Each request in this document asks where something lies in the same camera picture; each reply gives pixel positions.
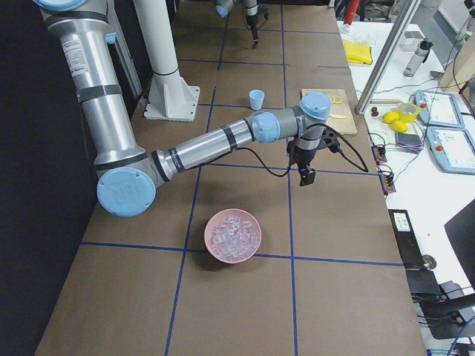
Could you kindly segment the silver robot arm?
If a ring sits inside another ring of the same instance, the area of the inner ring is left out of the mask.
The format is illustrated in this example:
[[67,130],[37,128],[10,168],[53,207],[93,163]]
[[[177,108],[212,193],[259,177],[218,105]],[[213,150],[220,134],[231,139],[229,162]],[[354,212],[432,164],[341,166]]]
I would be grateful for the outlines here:
[[112,1],[40,1],[47,31],[62,45],[96,148],[94,169],[100,205],[119,217],[141,214],[153,203],[157,189],[176,174],[220,159],[251,142],[288,139],[290,165],[301,184],[313,183],[310,165],[323,148],[331,101],[323,93],[304,95],[290,108],[254,110],[217,130],[168,150],[146,151],[131,127],[122,89],[108,50],[107,36],[117,26]]
[[245,25],[252,34],[252,48],[256,49],[259,46],[258,24],[260,16],[260,9],[256,0],[217,0],[214,1],[214,9],[221,18],[225,18],[238,4],[242,4]]

